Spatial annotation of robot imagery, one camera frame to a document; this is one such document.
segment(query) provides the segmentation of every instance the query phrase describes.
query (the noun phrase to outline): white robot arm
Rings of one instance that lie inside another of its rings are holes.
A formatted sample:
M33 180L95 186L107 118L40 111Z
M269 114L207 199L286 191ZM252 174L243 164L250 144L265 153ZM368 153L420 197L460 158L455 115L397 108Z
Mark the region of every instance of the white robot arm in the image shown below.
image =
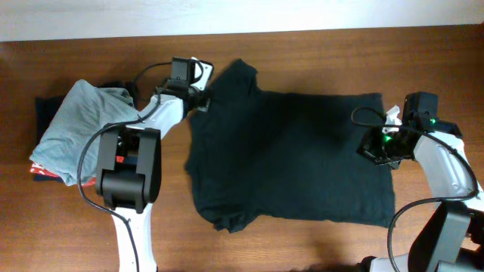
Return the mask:
M385 124L392 127L378 125L369 131L358 152L377 165L390 164L393 168L398 168L402 159L419 162L434 198L472 196L462 201L438 202L435 214L414 241L410 253L394 258L399 271L482 270L483 263L476 261L483 260L482 250L471 252L461 249L461 244L466 235L481 246L484 243L484 193L471 176L460 130L456 124L436 117L437 100L436 95L423 92L408 95L403 120L397 117L399 108L393 107L387 112ZM414 132L398 125L413 128ZM394 267L389 258L375 258L368 270L393 271Z
M119 251L119 272L137 271L135 253L138 256L139 271L157 271L157 263L151 246L150 217L153 202L160 189L160 182L152 181L149 185L151 189L147 192L144 189L147 181L139 182L140 175L137 175L141 173L140 165L136 165L135 173L133 173L134 166L119 169L120 165L118 165L118 169L116 169L113 164L114 157L121 152L120 147L134 145L133 150L126 147L126 154L135 151L138 153L138 161L141 156L147 155L149 162L154 163L143 162L143 165L149 165L150 168L147 172L153 173L154 179L161 180L160 164L156 160L161 155L156 149L160 142L150 136L156 135L155 137L161 140L172 126L183 120L187 111L193 108L207 110L209 97L205 95L208 92L206 84L212 72L211 63L199 61L194 57L190 60L174 58L172 75L167 82L168 89L157 88L157 91L161 93L160 96L155 94L151 97L150 103L140 112L141 116L146 116L156 107L149 118L134 125L127 125L124 132L109 131L101 135L97 192L104 197L106 206L129 222L136 250L135 252L133 249L125 223L113 215ZM127 175L131 175L129 179L125 178L126 172L129 172Z

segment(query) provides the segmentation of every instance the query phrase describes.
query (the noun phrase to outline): white wall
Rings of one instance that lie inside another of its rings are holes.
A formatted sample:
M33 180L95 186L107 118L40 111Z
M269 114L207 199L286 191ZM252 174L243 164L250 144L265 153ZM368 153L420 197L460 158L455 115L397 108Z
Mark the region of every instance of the white wall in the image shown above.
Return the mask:
M0 41L483 21L484 0L0 0Z

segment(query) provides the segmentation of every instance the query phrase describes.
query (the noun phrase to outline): wrinkled fabric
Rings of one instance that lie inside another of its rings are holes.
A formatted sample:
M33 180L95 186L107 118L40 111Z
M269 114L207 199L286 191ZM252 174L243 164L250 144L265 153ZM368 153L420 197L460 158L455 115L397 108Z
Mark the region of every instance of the wrinkled fabric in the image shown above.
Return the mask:
M80 153L88 139L107 123L135 120L139 112L124 88L96 88L79 80L64 98L59 110L34 149L30 160L62 178L77 183ZM82 167L82 183L95 176L99 138L89 147Z
M356 153L366 129L350 121L357 107L383 112L381 95L262 91L256 73L234 62L212 84L208 112L190 119L185 168L200 215L231 233L259 215L386 227L395 211L390 169Z

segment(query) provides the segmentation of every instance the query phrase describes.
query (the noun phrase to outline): wood grain surface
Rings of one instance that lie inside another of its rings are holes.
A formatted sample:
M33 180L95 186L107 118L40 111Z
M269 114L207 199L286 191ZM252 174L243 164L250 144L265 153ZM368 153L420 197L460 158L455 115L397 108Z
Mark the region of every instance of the wood grain surface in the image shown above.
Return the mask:
M174 55L213 62L215 76L242 58L258 69L263 90L381 92L386 108L402 106L410 92L429 91L439 95L440 117L460 126L481 178L483 43L477 26L0 43L0 270L118 269L110 216L85 204L75 187L36 183L28 172L36 143L34 97L66 94L78 79L93 85L132 80L148 64ZM168 74L168 67L148 72L140 82L143 95ZM285 271L386 256L382 227L261 216L238 233L213 230L193 205L184 170L190 144L186 121L162 141L163 183L152 216L160 271ZM393 180L396 208L430 196L415 162L403 162ZM428 205L402 216L396 254L408 251L432 212Z

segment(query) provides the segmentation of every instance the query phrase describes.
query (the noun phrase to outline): black cable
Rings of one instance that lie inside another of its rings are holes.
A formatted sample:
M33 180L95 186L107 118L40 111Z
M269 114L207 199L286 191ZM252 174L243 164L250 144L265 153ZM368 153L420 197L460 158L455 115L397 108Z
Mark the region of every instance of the black cable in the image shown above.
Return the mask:
M390 263L392 264L393 270L395 270L395 272L400 272L400 270L396 266L395 257L393 256L393 251L392 251L393 228L395 228L395 223L399 219L400 215L402 215L404 212L408 211L409 209L411 209L415 206L418 206L418 205L422 205L422 204L427 204L427 203L432 203L432 202L444 202L444 201L464 201L464 200L472 199L479 194L479 185L478 185L478 182L477 182L476 175L472 171L472 168L470 167L469 163L457 152L457 150L455 148L452 148L451 146L446 144L444 141L442 141L442 140L436 138L435 136L432 136L432 135L430 135L426 132L422 132L422 131L419 131L415 128L411 128L411 127L408 127L408 126L405 126L405 125L367 124L367 123L356 122L355 121L355 114L357 112L361 111L361 110L371 110L374 113L377 113L380 117L382 116L382 114L378 113L375 109L364 108L364 107L357 108L357 109L353 110L353 112L351 113L351 122L354 125L361 126L361 127L364 127L364 128L400 128L400 129L403 129L403 130L406 130L406 131L414 132L415 134L418 134L420 136L427 137L427 138L437 142L438 144L442 145L452 155L454 155L458 159L458 161L461 162L461 164L465 167L467 173L469 174L469 176L470 176L470 178L472 179L472 182L473 182L474 189L473 189L472 192L470 192L466 196L432 197L432 198L417 200L417 201L411 202L411 203L403 206L403 208L401 208L397 213L395 213L395 215L393 215L393 218L390 222L390 225L388 226L388 235L386 237L386 247L387 247L387 250L388 250L389 260L390 260Z
M141 71L135 78L135 81L138 80L139 77L141 77L143 75L144 72L148 71L150 68L153 68L155 66L159 66L159 65L169 65L171 64L171 62L166 62L166 63L157 63L157 64L154 64L154 65L150 65L148 66L147 68L145 68L143 71ZM159 91L157 91L157 103L155 105L155 107L148 113L146 114L145 116L143 117L139 117L137 120L133 120L133 121L126 121L126 122L117 122L117 123L112 123L112 124L107 124L105 125L103 128L101 128L100 130L98 130L96 133L94 133L90 138L89 140L87 141L87 143L85 144L84 148L82 149L82 152L81 152L81 155L79 157L79 164L77 165L77 187L79 188L79 192L81 193L81 197L91 206L95 207L96 209L99 209L101 210L102 212L106 212L112 216L115 216L117 217L118 219L120 219L124 225L126 226L126 229L128 231L128 235L129 235L129 239L131 241L131 245L132 245L132 248L133 248L133 252L135 253L135 260L136 260L136 271L139 272L139 259L138 259L138 251L136 250L136 244L135 244L135 239L133 238L133 234L132 234L132 231L131 231L131 227L129 226L129 221L126 220L126 218L124 218L122 215L116 213L115 211L112 211L110 209L106 209L104 208L103 206L100 206L94 202L92 202L85 194L84 194L84 188L82 188L82 164L84 163L84 158L85 158L85 155L86 153L88 152L88 149L89 147L91 146L92 142L94 142L94 140L101 134L103 134L104 132L112 129L112 128L116 128L116 127L120 127L120 126L124 126L124 125L134 125L134 124L138 124L139 122L143 122L144 120L148 119L156 110L157 108L160 106L160 101L161 101L161 94Z
M164 62L164 63L151 64L150 66L147 66L146 68L144 68L138 75L136 75L135 79L133 80L133 91L135 92L136 95L138 95L138 99L140 101L148 102L148 101L150 101L150 98L151 98L151 97L149 97L149 98L142 98L141 97L141 94L138 92L138 86L136 85L136 83L141 78L141 76L143 76L143 74L146 71L148 71L149 69L151 69L153 67L162 66L162 65L170 65L170 64L172 64L171 61L167 61L167 62Z

